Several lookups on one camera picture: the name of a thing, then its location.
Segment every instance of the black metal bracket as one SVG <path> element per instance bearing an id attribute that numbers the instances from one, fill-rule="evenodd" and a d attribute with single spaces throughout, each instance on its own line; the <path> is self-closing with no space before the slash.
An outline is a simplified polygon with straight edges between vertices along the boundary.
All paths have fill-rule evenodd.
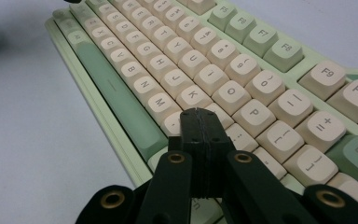
<path id="1" fill-rule="evenodd" d="M 181 136 L 169 138 L 153 178 L 132 191 L 97 192 L 76 224 L 186 224 L 191 198 L 222 198 L 227 223 L 358 223 L 358 202 L 326 185 L 299 196 L 286 189 L 256 155 L 237 151 L 215 113 L 181 114 Z"/>

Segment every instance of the white table surface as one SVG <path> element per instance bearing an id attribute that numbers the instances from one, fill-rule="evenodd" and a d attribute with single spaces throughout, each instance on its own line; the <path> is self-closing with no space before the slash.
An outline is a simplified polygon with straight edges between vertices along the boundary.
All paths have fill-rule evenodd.
<path id="1" fill-rule="evenodd" d="M 358 67 L 358 1 L 236 0 L 347 67 Z M 0 223 L 75 223 L 90 197 L 133 184 L 49 39 L 61 0 L 0 0 Z"/>

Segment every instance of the green spacebar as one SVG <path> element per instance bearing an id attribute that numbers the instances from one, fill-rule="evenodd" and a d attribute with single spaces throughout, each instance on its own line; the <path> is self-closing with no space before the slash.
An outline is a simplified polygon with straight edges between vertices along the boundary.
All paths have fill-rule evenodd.
<path id="1" fill-rule="evenodd" d="M 167 137 L 100 50 L 84 43 L 75 52 L 142 157 L 148 161 L 167 146 Z"/>

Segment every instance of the keyboard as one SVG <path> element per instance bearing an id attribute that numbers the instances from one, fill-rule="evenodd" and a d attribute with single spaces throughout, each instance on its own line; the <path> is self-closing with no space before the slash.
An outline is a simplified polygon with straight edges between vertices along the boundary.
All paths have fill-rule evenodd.
<path id="1" fill-rule="evenodd" d="M 358 70 L 224 0 L 86 0 L 46 27 L 135 186 L 202 107 L 288 189 L 358 201 Z M 219 200 L 191 207 L 192 223 L 226 223 Z"/>

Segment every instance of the function key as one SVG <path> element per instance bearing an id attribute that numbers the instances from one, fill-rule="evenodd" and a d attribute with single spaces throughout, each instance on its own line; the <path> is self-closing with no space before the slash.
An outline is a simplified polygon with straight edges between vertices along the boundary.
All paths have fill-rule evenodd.
<path id="1" fill-rule="evenodd" d="M 278 40 L 264 55 L 264 59 L 281 72 L 289 71 L 303 58 L 301 45 L 291 39 Z"/>
<path id="2" fill-rule="evenodd" d="M 237 9 L 234 5 L 229 2 L 222 2 L 213 9 L 208 22 L 217 29 L 225 31 L 226 25 L 235 14 L 237 14 Z"/>
<path id="3" fill-rule="evenodd" d="M 277 41 L 276 30 L 267 25 L 258 24 L 245 38 L 243 45 L 259 57 L 263 57 L 267 50 Z"/>
<path id="4" fill-rule="evenodd" d="M 334 94 L 327 103 L 358 123 L 358 79 L 348 83 Z"/>
<path id="5" fill-rule="evenodd" d="M 345 74 L 345 69 L 338 64 L 323 61 L 313 67 L 298 82 L 325 101 L 345 84 Z"/>
<path id="6" fill-rule="evenodd" d="M 239 43 L 242 43 L 255 26 L 255 18 L 246 12 L 241 11 L 229 21 L 225 33 Z"/>

